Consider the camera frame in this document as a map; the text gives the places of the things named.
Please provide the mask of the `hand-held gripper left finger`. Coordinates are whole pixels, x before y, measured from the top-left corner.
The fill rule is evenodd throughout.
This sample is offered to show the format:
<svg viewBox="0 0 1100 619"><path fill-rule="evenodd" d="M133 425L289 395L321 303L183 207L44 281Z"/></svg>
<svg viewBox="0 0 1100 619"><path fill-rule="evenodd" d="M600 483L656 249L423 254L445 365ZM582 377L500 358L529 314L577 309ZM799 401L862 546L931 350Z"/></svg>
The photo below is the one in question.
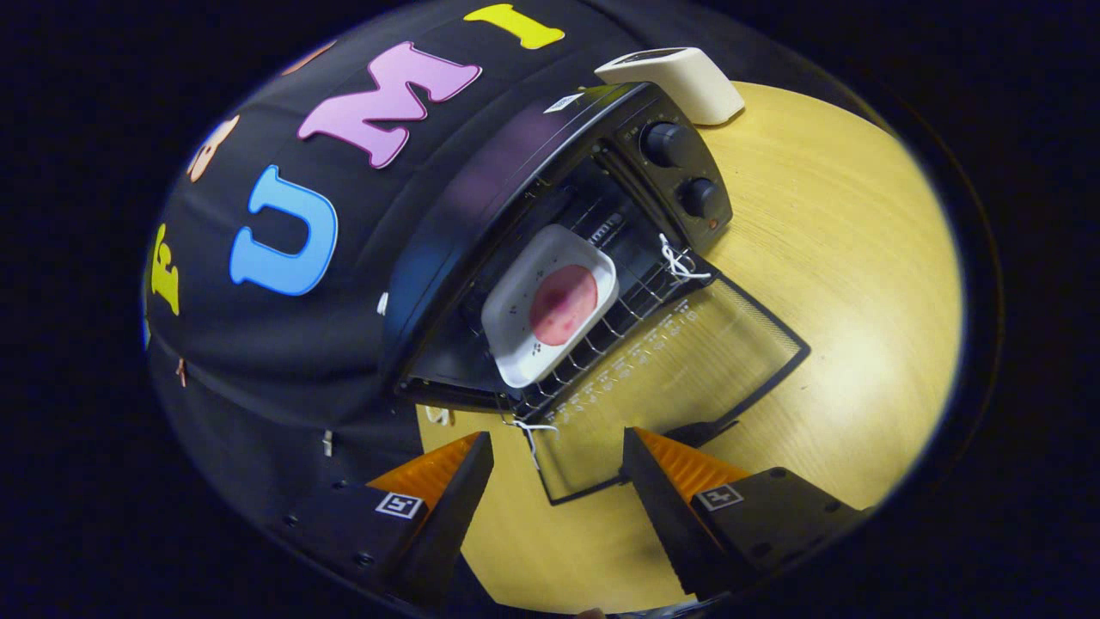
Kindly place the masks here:
<svg viewBox="0 0 1100 619"><path fill-rule="evenodd" d="M490 432L471 432L366 483L331 482L284 518L284 541L372 597L443 606L494 467Z"/></svg>

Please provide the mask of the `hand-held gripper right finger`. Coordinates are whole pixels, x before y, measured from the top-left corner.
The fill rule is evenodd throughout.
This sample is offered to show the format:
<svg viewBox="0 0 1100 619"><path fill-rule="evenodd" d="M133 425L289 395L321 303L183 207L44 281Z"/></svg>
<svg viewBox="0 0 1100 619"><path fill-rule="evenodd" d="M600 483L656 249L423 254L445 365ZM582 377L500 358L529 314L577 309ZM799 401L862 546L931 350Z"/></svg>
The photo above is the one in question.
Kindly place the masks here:
<svg viewBox="0 0 1100 619"><path fill-rule="evenodd" d="M625 428L622 469L701 603L759 589L868 517L792 469L750 474L640 427Z"/></svg>

